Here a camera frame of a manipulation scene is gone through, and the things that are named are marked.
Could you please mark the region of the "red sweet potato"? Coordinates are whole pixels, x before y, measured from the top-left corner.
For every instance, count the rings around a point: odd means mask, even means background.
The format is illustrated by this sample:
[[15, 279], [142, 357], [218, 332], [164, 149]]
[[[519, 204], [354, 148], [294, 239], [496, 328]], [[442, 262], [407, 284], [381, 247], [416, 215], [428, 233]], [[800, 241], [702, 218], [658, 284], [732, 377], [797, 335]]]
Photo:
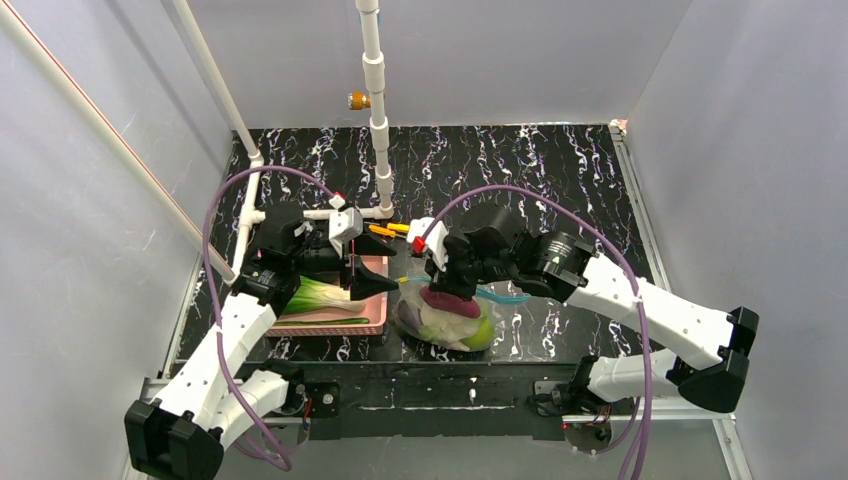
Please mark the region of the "red sweet potato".
[[478, 318], [482, 312], [474, 299], [463, 299], [446, 292], [432, 291], [429, 286], [422, 287], [419, 295], [429, 307], [435, 310], [471, 319]]

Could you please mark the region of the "clear zip top bag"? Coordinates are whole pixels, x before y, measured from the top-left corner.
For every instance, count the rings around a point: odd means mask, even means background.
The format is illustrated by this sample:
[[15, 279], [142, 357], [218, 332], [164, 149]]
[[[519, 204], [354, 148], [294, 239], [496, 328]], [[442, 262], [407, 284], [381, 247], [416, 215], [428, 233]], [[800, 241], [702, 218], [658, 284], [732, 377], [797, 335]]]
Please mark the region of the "clear zip top bag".
[[418, 340], [461, 352], [484, 351], [492, 345], [495, 306], [518, 306], [530, 299], [528, 295], [500, 295], [479, 287], [466, 301], [432, 292], [426, 276], [402, 277], [398, 283], [395, 325]]

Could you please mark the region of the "long purple eggplant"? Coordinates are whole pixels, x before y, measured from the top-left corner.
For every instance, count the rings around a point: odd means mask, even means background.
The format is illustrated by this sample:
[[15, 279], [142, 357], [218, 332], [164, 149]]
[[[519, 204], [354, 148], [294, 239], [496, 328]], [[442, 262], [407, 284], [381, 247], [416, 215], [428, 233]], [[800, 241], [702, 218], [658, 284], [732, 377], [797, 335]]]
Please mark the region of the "long purple eggplant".
[[400, 300], [397, 305], [396, 323], [408, 334], [418, 334], [423, 327], [420, 309], [406, 300]]

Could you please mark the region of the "green pear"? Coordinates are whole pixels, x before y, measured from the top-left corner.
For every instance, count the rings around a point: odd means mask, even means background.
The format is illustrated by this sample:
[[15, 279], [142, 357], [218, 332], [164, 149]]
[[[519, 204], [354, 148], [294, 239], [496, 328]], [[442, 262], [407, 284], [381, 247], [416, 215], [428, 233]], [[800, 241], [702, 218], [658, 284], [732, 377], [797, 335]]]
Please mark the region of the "green pear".
[[490, 348], [495, 335], [495, 328], [492, 321], [486, 317], [481, 319], [481, 323], [477, 331], [460, 340], [470, 351], [482, 351]]

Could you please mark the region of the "white green cabbage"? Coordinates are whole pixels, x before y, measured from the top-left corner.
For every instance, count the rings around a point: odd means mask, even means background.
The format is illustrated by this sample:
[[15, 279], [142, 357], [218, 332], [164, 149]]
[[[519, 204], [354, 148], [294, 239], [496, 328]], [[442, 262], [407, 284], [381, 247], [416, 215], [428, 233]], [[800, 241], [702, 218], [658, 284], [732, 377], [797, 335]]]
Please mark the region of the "white green cabbage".
[[441, 345], [459, 342], [474, 334], [479, 320], [439, 311], [425, 306], [420, 311], [423, 327], [419, 335], [423, 340]]

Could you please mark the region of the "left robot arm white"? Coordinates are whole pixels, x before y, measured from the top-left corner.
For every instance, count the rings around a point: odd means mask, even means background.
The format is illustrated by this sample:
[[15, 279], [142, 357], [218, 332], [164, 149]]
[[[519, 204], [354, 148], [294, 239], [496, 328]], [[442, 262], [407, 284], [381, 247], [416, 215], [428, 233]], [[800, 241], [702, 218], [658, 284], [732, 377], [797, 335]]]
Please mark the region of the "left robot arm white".
[[290, 202], [266, 211], [246, 250], [221, 315], [178, 375], [124, 425], [133, 469], [158, 479], [212, 479], [226, 450], [263, 415], [284, 406], [303, 380], [300, 367], [269, 361], [242, 384], [234, 375], [308, 276], [330, 276], [354, 301], [397, 289], [368, 268], [395, 250], [370, 233], [358, 210], [307, 219]]

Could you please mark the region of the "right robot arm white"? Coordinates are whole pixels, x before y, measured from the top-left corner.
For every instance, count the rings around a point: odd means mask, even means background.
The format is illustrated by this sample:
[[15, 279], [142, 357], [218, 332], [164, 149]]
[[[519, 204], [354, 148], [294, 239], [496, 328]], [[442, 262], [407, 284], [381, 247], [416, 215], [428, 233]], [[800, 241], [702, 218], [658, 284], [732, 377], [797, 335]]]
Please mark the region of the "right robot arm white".
[[759, 316], [697, 305], [642, 278], [580, 238], [534, 233], [507, 208], [484, 203], [458, 227], [425, 217], [410, 244], [426, 257], [430, 287], [469, 300], [478, 286], [509, 281], [522, 292], [591, 311], [632, 330], [645, 329], [661, 350], [621, 358], [587, 356], [572, 379], [543, 395], [562, 412], [628, 397], [680, 397], [718, 413], [735, 411], [749, 369]]

